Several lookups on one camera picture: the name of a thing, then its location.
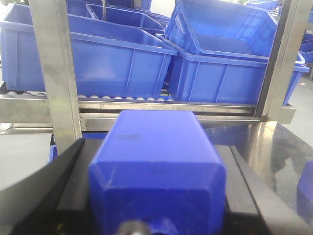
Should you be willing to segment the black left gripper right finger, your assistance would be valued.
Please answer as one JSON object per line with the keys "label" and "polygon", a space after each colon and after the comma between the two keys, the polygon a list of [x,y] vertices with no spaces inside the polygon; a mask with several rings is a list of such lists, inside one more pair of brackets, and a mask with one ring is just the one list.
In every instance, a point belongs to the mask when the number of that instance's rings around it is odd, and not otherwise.
{"label": "black left gripper right finger", "polygon": [[216,145],[227,168],[227,202],[233,214],[260,216],[265,235],[311,235],[313,228],[284,203],[234,146]]}

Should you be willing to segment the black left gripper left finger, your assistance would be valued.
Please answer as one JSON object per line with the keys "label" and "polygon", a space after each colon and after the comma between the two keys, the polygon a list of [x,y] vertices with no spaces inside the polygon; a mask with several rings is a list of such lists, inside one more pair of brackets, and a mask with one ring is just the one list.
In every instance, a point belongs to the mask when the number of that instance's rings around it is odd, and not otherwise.
{"label": "black left gripper left finger", "polygon": [[79,139],[51,163],[0,191],[2,235],[89,235],[91,141]]}

